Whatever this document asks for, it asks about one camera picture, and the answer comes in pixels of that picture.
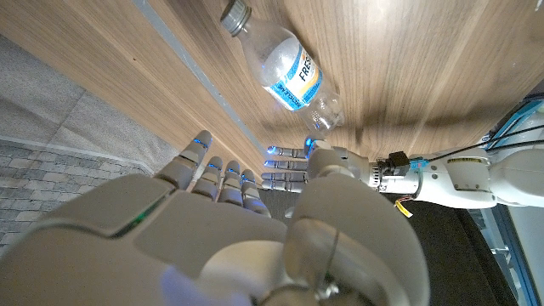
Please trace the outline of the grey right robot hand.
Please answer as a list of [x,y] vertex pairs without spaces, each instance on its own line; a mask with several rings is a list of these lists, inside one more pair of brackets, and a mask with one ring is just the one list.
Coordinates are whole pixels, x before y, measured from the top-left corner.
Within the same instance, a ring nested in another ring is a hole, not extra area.
[[310,180],[289,223],[200,132],[159,173],[47,213],[1,258],[4,305],[426,305],[417,234],[344,174]]

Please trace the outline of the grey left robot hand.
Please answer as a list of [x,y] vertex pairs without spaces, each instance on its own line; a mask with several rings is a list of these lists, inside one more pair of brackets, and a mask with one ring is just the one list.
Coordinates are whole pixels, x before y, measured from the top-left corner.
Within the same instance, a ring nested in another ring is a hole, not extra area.
[[261,174],[262,186],[267,190],[300,193],[310,180],[337,173],[354,178],[374,190],[380,184],[376,163],[344,147],[332,146],[324,139],[308,136],[303,148],[271,145],[267,153],[275,157],[263,164],[266,168],[275,169],[275,172]]

